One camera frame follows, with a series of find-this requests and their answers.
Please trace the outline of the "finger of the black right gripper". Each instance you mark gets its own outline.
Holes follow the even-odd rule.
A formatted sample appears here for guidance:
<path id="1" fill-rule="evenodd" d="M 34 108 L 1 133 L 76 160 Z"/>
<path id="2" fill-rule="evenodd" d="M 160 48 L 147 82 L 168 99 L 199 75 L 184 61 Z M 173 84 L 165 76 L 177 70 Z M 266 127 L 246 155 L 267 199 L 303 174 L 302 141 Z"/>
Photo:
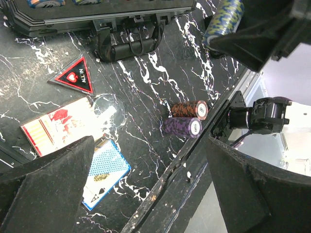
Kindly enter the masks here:
<path id="1" fill-rule="evenodd" d="M 269 59 L 288 57 L 301 43 L 301 1 L 278 0 L 279 12 L 210 41 L 210 47 L 259 72 Z"/>

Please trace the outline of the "blue yellow chip stack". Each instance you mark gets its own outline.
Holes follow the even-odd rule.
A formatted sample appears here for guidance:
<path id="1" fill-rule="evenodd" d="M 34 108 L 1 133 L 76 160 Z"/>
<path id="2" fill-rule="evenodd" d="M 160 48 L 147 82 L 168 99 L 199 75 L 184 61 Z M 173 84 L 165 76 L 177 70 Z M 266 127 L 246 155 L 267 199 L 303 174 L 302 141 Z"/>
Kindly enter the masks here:
<path id="1" fill-rule="evenodd" d="M 207 26 L 203 43 L 210 50 L 216 51 L 211 46 L 211 42 L 219 36 L 235 33 L 244 10 L 245 7 L 242 0 L 222 0 Z"/>

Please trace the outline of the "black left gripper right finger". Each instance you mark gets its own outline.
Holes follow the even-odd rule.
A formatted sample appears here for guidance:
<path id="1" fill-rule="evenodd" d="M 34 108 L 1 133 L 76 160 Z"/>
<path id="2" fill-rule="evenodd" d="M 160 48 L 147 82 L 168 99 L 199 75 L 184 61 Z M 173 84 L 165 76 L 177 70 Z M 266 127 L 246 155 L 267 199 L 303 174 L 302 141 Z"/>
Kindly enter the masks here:
<path id="1" fill-rule="evenodd" d="M 229 233 L 309 233 L 311 178 L 207 140 L 207 161 Z"/>

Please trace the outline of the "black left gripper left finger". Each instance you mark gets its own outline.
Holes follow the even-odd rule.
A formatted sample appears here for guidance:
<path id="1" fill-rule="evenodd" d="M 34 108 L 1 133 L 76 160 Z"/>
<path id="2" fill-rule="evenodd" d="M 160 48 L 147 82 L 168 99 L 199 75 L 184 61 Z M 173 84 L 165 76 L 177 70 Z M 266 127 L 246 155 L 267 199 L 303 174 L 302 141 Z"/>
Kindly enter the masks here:
<path id="1" fill-rule="evenodd" d="M 85 136 L 0 174 L 2 233 L 71 233 L 95 142 Z"/>

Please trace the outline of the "red playing card box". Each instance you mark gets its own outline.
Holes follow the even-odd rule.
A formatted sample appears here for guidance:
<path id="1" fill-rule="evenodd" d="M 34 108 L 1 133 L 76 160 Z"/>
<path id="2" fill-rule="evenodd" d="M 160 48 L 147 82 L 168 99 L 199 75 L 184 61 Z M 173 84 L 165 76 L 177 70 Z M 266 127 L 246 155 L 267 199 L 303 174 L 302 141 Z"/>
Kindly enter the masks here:
<path id="1" fill-rule="evenodd" d="M 31 120 L 21 129 L 40 157 L 85 136 L 97 141 L 108 131 L 101 128 L 87 97 Z"/>

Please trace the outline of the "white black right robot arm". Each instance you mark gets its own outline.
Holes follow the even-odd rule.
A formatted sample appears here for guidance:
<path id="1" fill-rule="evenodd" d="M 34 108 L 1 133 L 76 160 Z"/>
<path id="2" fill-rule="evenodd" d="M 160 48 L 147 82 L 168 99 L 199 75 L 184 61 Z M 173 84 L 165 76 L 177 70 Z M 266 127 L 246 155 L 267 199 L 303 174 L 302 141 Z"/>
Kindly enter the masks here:
<path id="1" fill-rule="evenodd" d="M 213 58 L 228 55 L 253 72 L 269 60 L 289 56 L 301 43 L 311 42 L 308 0 L 223 0 L 205 19 L 203 39 Z M 266 97 L 251 107 L 228 106 L 222 123 L 247 129 L 247 135 L 280 133 L 291 125 L 296 107 L 287 98 Z"/>

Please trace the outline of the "brown black chip stack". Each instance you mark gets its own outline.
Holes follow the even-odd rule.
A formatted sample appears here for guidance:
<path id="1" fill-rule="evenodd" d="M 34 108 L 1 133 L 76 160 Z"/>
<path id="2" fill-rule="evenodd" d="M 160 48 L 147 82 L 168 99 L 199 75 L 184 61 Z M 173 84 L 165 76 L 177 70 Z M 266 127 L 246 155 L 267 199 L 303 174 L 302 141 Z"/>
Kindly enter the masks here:
<path id="1" fill-rule="evenodd" d="M 196 117 L 205 120 L 208 114 L 207 103 L 203 100 L 178 102 L 171 108 L 172 117 Z"/>

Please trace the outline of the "purple black chip stack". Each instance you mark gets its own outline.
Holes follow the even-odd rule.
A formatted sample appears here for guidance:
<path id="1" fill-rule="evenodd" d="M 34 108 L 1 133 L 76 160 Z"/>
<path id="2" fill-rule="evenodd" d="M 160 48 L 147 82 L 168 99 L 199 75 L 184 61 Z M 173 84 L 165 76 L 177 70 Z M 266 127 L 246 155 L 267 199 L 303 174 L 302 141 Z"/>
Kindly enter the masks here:
<path id="1" fill-rule="evenodd" d="M 202 129 L 202 123 L 196 117 L 171 117 L 163 124 L 165 133 L 186 138 L 199 137 Z"/>

